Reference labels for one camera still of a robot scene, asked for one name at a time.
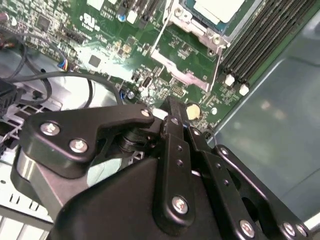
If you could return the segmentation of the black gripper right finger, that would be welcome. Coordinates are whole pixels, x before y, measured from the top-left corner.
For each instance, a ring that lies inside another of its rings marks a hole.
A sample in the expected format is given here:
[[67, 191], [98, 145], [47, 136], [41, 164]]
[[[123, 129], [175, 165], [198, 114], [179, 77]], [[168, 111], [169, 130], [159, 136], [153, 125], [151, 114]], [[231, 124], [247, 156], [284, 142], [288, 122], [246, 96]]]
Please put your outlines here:
[[211, 149], [190, 125], [187, 106], [178, 119], [191, 144], [192, 165], [200, 173], [224, 240], [310, 240], [305, 224], [226, 146]]

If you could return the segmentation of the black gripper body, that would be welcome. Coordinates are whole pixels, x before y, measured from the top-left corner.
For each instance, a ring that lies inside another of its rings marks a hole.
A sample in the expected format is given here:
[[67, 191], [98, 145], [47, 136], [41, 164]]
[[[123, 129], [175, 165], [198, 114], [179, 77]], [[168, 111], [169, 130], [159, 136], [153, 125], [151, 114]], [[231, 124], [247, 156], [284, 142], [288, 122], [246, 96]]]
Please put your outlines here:
[[158, 160], [135, 163], [79, 193], [61, 209], [51, 240], [228, 240], [205, 186], [192, 176], [195, 220], [181, 235], [163, 232], [153, 218]]

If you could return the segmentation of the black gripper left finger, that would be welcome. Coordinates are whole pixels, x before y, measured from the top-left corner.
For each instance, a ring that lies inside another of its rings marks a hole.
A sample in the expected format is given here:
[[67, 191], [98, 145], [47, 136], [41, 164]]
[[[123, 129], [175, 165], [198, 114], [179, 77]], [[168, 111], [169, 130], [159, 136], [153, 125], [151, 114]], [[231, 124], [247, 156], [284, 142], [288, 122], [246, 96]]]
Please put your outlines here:
[[14, 161], [55, 220], [69, 200], [116, 173], [147, 159], [157, 170], [152, 216], [168, 235], [181, 235], [195, 221], [189, 144], [175, 97], [154, 116], [143, 104], [37, 113], [19, 135]]

